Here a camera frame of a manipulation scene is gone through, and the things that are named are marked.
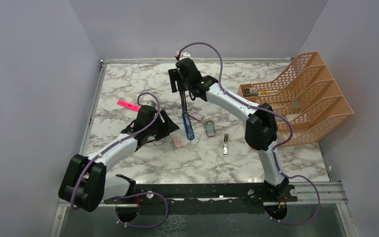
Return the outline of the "blue stapler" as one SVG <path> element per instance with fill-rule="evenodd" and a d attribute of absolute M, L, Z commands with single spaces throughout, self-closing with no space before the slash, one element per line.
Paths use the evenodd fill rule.
<path fill-rule="evenodd" d="M 195 138 L 195 134 L 194 134 L 194 130 L 192 128 L 192 124 L 191 124 L 188 109 L 187 109 L 185 92 L 180 92 L 180 99 L 181 99 L 182 118 L 183 118 L 184 128 L 186 131 L 186 137 L 188 140 L 191 141 Z"/>

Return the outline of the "staple box tray with staples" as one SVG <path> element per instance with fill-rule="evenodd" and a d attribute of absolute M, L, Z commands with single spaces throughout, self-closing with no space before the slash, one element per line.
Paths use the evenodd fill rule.
<path fill-rule="evenodd" d="M 204 126 L 205 126 L 207 137 L 216 136 L 215 127 L 214 127 L 214 123 L 212 120 L 205 121 Z"/>

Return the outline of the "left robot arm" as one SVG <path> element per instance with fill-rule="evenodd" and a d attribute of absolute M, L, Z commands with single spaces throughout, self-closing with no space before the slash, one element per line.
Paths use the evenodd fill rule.
<path fill-rule="evenodd" d="M 123 175 L 107 179 L 106 174 L 121 160 L 143 145 L 159 141 L 179 127 L 164 110 L 143 105 L 136 119 L 104 148 L 89 155 L 74 155 L 61 182 L 58 197 L 74 208 L 94 211 L 101 201 L 118 197 L 128 203 L 135 198 L 135 181 Z"/>

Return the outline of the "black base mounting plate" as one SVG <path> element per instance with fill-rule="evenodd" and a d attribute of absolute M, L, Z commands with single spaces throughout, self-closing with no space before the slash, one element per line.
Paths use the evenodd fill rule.
<path fill-rule="evenodd" d="M 293 185 L 275 194 L 264 183 L 230 184 L 138 184 L 127 198 L 103 201 L 120 212 L 140 215 L 264 214 L 265 206 L 296 202 Z"/>

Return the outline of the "peach plastic desk organizer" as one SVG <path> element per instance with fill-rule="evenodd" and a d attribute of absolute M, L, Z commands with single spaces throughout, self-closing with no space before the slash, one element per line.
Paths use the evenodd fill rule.
<path fill-rule="evenodd" d="M 246 87 L 270 94 L 244 97 Z M 317 143 L 354 113 L 319 52 L 301 53 L 276 79 L 241 84 L 237 93 L 270 104 L 290 122 L 294 134 L 286 146 Z"/>

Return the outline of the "black piano keyboard ruler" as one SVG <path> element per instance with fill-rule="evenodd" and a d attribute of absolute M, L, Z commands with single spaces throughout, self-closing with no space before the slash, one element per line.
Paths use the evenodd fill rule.
<path fill-rule="evenodd" d="M 254 97 L 254 96 L 259 96 L 259 93 L 256 92 L 251 87 L 246 87 L 246 88 L 243 89 L 243 96 L 244 97 Z"/>

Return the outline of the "pink flat plastic bar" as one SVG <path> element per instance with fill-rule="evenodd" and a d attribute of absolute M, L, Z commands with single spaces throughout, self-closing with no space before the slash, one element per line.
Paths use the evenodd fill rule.
<path fill-rule="evenodd" d="M 124 107 L 124 108 L 127 108 L 127 109 L 130 109 L 130 110 L 133 110 L 135 112 L 138 112 L 140 109 L 140 107 L 138 105 L 131 104 L 131 103 L 128 103 L 128 102 L 125 102 L 122 100 L 118 100 L 117 105 Z"/>

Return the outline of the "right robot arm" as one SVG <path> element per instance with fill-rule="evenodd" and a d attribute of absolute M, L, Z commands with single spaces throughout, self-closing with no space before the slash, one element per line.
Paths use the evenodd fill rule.
<path fill-rule="evenodd" d="M 242 98 L 221 85 L 212 76 L 202 76 L 190 58 L 179 60 L 168 70 L 172 92 L 189 92 L 193 97 L 228 111 L 245 125 L 245 141 L 257 151 L 264 169 L 265 195 L 277 201 L 285 194 L 288 178 L 283 174 L 276 154 L 277 131 L 271 105 L 259 105 Z"/>

